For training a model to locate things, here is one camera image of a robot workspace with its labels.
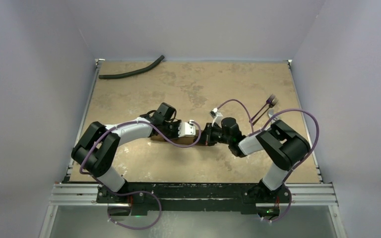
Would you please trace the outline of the brown fabric napkin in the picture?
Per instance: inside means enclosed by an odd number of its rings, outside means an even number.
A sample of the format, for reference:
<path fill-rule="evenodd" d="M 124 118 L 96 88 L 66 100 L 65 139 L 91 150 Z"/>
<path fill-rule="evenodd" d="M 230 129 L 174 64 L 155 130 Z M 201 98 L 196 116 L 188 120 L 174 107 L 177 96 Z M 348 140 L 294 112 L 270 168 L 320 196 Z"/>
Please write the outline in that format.
<path fill-rule="evenodd" d="M 178 138 L 171 138 L 170 140 L 173 141 L 174 143 L 176 144 L 180 144 L 180 145 L 191 145 L 193 144 L 197 138 L 198 138 L 198 133 L 199 133 L 199 130 L 196 130 L 196 135 L 195 136 L 191 136 L 191 137 L 178 137 Z M 154 135 L 154 136 L 151 136 L 150 139 L 152 141 L 155 141 L 155 142 L 168 142 L 164 137 L 162 137 L 161 135 Z M 196 144 L 197 146 L 214 146 L 216 143 L 212 142 L 212 141 L 208 141 L 208 136 L 205 132 L 202 132 L 201 133 L 201 137 L 198 141 L 198 143 Z"/>

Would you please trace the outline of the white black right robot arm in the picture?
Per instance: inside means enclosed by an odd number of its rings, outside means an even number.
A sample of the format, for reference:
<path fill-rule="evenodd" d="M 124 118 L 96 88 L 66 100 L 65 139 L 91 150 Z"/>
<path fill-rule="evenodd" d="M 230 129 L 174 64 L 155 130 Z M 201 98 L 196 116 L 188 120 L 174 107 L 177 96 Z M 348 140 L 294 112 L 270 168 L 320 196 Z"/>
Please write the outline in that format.
<path fill-rule="evenodd" d="M 248 136 L 242 134 L 232 117 L 222 119 L 219 124 L 207 123 L 197 144 L 213 146 L 217 143 L 228 145 L 231 153 L 240 158 L 259 151 L 267 153 L 272 165 L 259 183 L 247 191 L 266 202 L 277 197 L 290 170 L 311 150 L 308 141 L 280 119 L 267 130 Z"/>

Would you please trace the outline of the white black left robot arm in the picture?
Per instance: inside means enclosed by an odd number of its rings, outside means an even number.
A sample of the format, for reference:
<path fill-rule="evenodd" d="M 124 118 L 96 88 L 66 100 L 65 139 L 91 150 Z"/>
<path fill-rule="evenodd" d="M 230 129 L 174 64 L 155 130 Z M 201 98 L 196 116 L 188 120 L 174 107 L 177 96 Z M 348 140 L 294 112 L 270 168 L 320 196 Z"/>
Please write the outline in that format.
<path fill-rule="evenodd" d="M 95 121 L 89 125 L 71 152 L 71 158 L 80 165 L 80 173 L 93 176 L 109 189 L 109 197 L 116 203 L 128 196 L 128 182 L 112 165 L 119 146 L 141 138 L 164 135 L 176 139 L 180 120 L 177 110 L 163 102 L 127 122 L 103 125 Z"/>

